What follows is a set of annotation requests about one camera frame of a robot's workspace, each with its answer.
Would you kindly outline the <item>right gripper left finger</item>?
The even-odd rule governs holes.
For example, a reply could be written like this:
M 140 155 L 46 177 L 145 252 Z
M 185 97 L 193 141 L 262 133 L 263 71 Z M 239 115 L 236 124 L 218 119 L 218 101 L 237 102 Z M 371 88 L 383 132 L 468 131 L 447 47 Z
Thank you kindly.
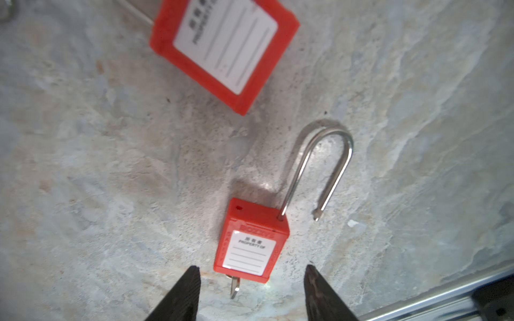
M 145 320 L 195 321 L 200 290 L 199 267 L 190 266 Z

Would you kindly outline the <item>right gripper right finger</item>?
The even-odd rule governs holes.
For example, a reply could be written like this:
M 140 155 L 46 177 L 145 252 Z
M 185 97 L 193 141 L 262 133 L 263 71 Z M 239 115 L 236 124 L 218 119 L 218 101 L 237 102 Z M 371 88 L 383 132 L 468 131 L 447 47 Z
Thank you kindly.
M 314 265 L 306 267 L 304 289 L 308 321 L 358 321 Z

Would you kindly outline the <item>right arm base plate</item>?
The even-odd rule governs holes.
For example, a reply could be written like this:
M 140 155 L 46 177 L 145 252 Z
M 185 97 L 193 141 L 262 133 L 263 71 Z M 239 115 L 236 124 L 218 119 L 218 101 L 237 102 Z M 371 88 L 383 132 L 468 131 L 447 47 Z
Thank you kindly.
M 513 321 L 513 276 L 478 288 L 472 300 L 482 320 Z

